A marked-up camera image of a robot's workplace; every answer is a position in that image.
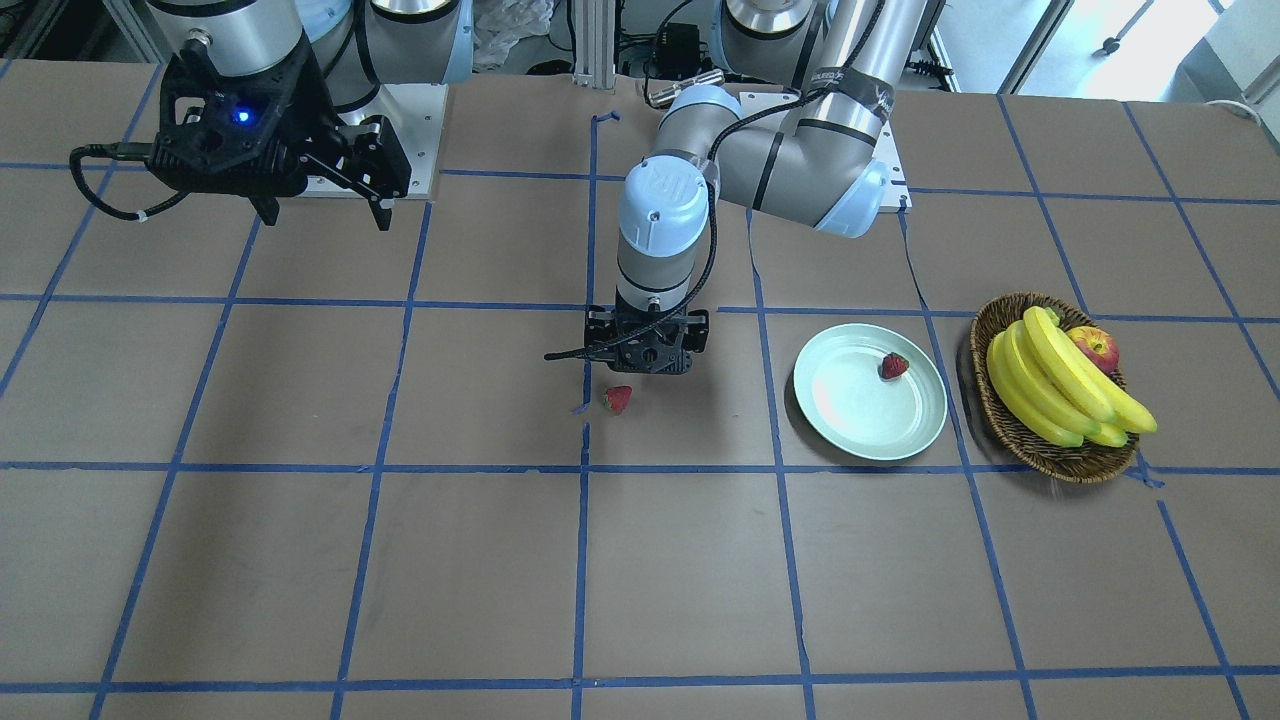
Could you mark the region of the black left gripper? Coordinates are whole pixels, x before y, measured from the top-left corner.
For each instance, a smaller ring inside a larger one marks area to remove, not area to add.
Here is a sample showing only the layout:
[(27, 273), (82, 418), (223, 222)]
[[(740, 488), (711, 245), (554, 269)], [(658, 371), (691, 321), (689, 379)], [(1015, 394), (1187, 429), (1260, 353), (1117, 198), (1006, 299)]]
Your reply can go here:
[[(657, 318), (655, 313), (628, 305), (613, 311), (591, 305), (585, 318), (584, 345), (589, 348), (604, 345)], [(695, 355), (705, 350), (709, 332), (708, 310), (686, 310), (631, 340), (590, 352), (588, 360), (618, 373), (682, 375), (692, 368)]]

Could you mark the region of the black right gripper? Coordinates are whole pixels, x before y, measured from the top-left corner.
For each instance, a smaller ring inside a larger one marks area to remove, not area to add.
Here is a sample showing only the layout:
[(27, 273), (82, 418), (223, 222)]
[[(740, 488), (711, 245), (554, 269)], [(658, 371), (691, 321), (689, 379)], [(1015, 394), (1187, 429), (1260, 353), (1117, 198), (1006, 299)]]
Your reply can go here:
[(411, 182), (390, 120), (344, 123), (311, 50), (250, 76), (224, 76), (207, 51), (180, 50), (163, 74), (148, 170), (179, 192), (251, 199), (266, 227), (279, 220), (279, 199), (323, 177), (365, 197), (380, 232)]

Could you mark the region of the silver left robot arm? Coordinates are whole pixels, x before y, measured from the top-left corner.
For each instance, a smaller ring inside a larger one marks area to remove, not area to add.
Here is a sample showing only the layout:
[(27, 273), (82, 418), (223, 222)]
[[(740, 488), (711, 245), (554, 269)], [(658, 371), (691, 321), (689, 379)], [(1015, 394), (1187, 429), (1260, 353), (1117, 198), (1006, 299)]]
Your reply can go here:
[(718, 249), (719, 202), (831, 234), (864, 234), (890, 184), (874, 155), (923, 1), (719, 1), (710, 50), (794, 99), (749, 113), (718, 85), (681, 88), (617, 211), (614, 305), (591, 306), (575, 357), (682, 374), (709, 314), (691, 309)]

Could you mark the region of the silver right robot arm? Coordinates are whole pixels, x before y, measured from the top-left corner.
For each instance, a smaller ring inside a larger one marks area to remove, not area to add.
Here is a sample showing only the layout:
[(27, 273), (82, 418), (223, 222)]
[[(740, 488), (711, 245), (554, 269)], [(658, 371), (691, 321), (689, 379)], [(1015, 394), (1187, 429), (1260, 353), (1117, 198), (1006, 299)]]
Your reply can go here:
[(314, 181), (380, 231), (413, 190), (419, 129), (396, 85), (474, 68), (470, 1), (151, 1), (172, 58), (145, 165), (179, 193), (237, 196), (265, 225)]

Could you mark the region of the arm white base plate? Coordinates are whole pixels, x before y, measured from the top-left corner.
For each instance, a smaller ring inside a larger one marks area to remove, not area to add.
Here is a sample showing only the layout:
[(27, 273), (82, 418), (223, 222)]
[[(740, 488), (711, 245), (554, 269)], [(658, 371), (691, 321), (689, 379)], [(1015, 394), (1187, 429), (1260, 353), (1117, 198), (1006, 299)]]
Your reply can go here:
[(338, 110), (349, 126), (374, 115), (390, 122), (411, 165), (408, 199), (435, 197), (449, 91), (447, 85), (383, 85), (366, 102)]
[[(764, 111), (773, 106), (791, 102), (796, 99), (796, 95), (791, 92), (767, 92), (758, 90), (746, 90), (736, 92), (735, 95), (742, 105), (744, 115)], [(911, 188), (902, 168), (893, 127), (890, 123), (884, 123), (881, 128), (872, 156), (887, 167), (886, 173), (888, 177), (888, 184), (886, 186), (884, 196), (882, 197), (879, 205), (879, 213), (893, 213), (901, 206), (905, 206), (906, 210), (910, 211), (913, 209)]]

